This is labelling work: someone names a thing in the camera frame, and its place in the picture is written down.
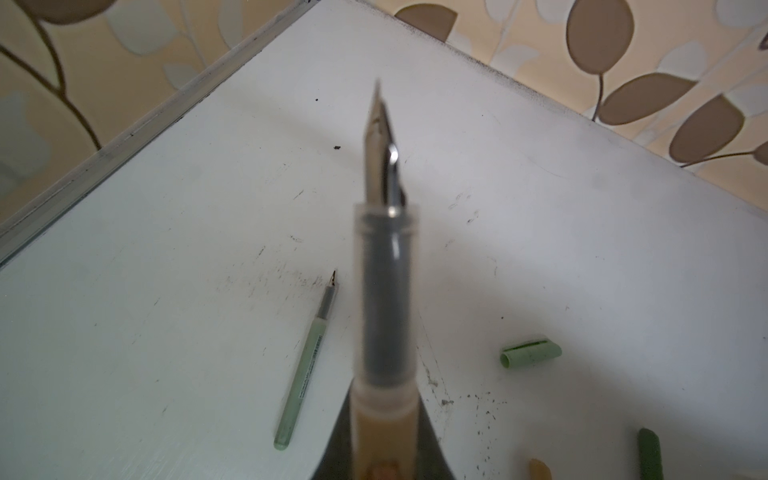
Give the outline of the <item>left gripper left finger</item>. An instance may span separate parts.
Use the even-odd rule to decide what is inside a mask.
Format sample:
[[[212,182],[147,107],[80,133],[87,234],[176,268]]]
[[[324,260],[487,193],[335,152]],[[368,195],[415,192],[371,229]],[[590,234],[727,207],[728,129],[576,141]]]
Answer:
[[[353,478],[350,383],[325,451],[311,480],[350,480]]]

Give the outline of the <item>dark green pen cap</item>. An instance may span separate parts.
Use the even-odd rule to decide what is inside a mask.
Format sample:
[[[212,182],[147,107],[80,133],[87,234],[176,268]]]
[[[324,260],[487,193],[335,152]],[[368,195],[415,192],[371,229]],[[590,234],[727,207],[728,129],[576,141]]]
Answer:
[[[663,480],[661,444],[658,435],[641,428],[637,433],[639,474],[641,480]]]

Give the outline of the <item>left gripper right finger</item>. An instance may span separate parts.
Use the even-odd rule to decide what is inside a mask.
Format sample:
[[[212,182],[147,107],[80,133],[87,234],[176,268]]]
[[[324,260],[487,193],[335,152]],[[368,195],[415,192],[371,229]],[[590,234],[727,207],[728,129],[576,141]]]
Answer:
[[[416,454],[417,480],[455,480],[430,421],[424,401],[419,399]]]

